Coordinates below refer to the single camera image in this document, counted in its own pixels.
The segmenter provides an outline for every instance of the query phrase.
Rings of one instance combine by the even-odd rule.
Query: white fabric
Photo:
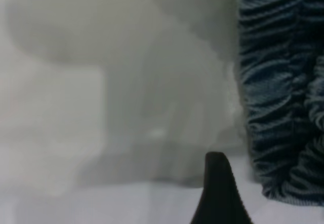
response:
[[[235,0],[0,0],[0,223],[189,223],[212,149],[256,223],[322,223],[252,181],[235,28]]]

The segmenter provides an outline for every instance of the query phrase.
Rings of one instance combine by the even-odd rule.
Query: blue ribbed fabric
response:
[[[263,194],[324,205],[324,0],[239,0],[240,74]]]

